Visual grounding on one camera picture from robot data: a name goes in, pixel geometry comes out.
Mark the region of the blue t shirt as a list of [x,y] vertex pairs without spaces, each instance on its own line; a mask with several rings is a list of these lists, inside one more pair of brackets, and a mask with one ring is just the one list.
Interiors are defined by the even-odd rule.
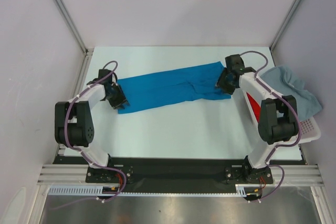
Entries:
[[224,100],[215,84],[224,70],[221,62],[156,72],[118,80],[129,102],[119,114],[129,114],[186,101]]

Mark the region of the grey t shirt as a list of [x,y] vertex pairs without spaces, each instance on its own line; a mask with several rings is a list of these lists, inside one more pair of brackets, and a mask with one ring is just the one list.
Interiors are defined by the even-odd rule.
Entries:
[[318,99],[305,88],[305,82],[287,66],[273,67],[261,75],[270,87],[283,95],[292,95],[297,102],[297,115],[305,121],[322,110]]

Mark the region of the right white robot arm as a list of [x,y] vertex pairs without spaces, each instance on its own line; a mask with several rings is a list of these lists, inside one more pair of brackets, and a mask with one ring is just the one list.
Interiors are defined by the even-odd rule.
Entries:
[[225,169],[227,183],[257,184],[270,176],[269,162],[280,147],[293,147],[300,141],[302,130],[297,115],[297,102],[292,95],[283,95],[263,81],[259,71],[246,67],[240,54],[225,58],[226,66],[216,87],[233,94],[242,89],[259,105],[257,131],[260,140],[244,158],[241,167]]

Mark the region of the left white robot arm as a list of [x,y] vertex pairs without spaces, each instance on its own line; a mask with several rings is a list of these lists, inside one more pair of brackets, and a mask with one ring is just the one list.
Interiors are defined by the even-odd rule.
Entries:
[[110,155],[100,147],[92,145],[95,137],[91,110],[100,101],[108,101],[114,110],[129,105],[117,75],[112,70],[100,69],[98,77],[87,83],[78,95],[65,102],[55,104],[55,140],[79,153],[89,167],[98,169],[98,176],[105,182],[123,172],[113,167]]

